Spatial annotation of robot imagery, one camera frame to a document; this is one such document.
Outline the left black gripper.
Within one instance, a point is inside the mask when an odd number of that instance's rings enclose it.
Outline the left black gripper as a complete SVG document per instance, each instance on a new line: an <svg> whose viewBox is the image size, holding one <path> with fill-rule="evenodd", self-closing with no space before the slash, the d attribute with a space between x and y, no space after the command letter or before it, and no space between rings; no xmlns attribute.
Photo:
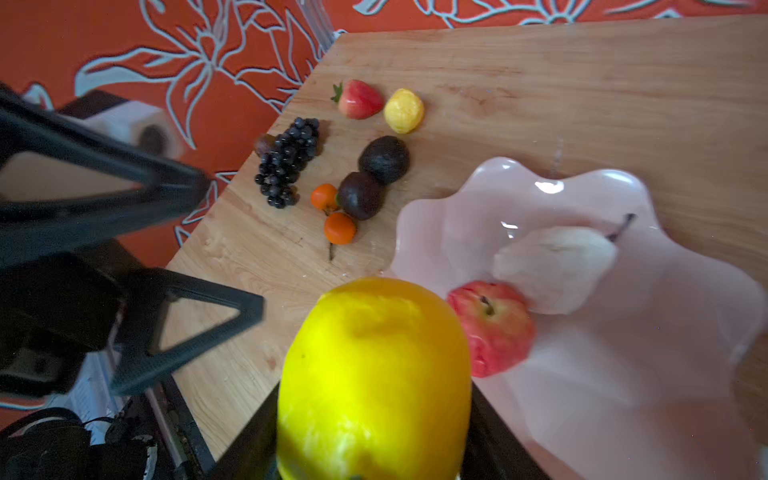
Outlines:
<svg viewBox="0 0 768 480"><path fill-rule="evenodd" d="M143 269L109 240L193 210L208 189L204 171L72 123L3 87L1 159L22 152L138 186L2 205L3 396L38 399L68 392L86 355L107 347L123 304L113 341L114 396L145 392L263 320L264 297L166 269ZM104 240L109 241L68 251Z"/></svg>

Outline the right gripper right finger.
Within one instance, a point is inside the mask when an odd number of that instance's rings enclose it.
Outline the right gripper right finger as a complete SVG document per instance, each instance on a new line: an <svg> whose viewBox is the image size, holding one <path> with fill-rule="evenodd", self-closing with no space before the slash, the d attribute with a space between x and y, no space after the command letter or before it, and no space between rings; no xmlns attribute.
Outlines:
<svg viewBox="0 0 768 480"><path fill-rule="evenodd" d="M464 479L549 479L475 383L464 453Z"/></svg>

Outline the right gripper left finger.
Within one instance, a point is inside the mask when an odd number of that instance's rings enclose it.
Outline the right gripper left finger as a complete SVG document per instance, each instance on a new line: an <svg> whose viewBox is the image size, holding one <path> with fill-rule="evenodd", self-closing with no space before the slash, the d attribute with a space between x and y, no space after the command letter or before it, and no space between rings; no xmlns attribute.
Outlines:
<svg viewBox="0 0 768 480"><path fill-rule="evenodd" d="M280 384L265 398L211 471L207 479L276 480L277 406Z"/></svg>

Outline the red wrinkled strawberry fruit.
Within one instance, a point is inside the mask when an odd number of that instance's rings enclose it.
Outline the red wrinkled strawberry fruit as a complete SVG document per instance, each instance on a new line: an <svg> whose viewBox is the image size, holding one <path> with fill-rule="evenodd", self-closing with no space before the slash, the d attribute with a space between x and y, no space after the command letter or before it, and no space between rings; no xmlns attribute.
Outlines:
<svg viewBox="0 0 768 480"><path fill-rule="evenodd" d="M512 286L473 281L450 291L447 303L468 339L473 377L503 373L529 357L537 329Z"/></svg>

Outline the large yellow lemon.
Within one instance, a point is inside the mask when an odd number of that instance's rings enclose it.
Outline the large yellow lemon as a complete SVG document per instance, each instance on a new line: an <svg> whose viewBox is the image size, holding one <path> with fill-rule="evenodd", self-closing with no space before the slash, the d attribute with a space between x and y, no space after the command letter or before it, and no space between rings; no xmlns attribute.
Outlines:
<svg viewBox="0 0 768 480"><path fill-rule="evenodd" d="M379 277L323 294L285 358L277 468L285 479L453 479L470 423L467 339L453 309Z"/></svg>

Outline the pink scalloped fruit bowl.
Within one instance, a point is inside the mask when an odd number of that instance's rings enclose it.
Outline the pink scalloped fruit bowl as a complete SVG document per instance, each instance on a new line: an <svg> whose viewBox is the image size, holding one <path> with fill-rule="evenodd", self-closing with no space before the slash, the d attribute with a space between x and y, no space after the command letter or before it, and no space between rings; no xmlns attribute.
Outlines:
<svg viewBox="0 0 768 480"><path fill-rule="evenodd" d="M494 254L532 231L607 233L630 213L583 307L536 316L529 358L476 385L549 479L757 479L759 448L731 383L766 327L766 292L671 240L631 174L549 180L493 158L454 195L401 210L390 271L445 296L489 280Z"/></svg>

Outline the beige garlic-like fruit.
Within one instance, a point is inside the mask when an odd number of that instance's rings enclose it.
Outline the beige garlic-like fruit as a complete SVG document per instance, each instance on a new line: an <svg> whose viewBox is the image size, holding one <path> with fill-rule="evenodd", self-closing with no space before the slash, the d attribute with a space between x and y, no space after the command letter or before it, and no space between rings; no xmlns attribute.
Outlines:
<svg viewBox="0 0 768 480"><path fill-rule="evenodd" d="M607 235L588 227L533 231L494 255L492 276L516 288L534 313L571 314L614 267L616 242L635 219L633 213L625 215Z"/></svg>

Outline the red apple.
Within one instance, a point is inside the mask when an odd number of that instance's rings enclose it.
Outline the red apple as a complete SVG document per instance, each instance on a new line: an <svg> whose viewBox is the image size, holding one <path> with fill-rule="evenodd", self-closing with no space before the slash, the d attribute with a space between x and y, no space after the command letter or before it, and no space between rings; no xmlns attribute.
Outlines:
<svg viewBox="0 0 768 480"><path fill-rule="evenodd" d="M333 85L331 100L339 112L349 119L363 120L378 114L385 105L382 94L360 80L349 80Z"/></svg>

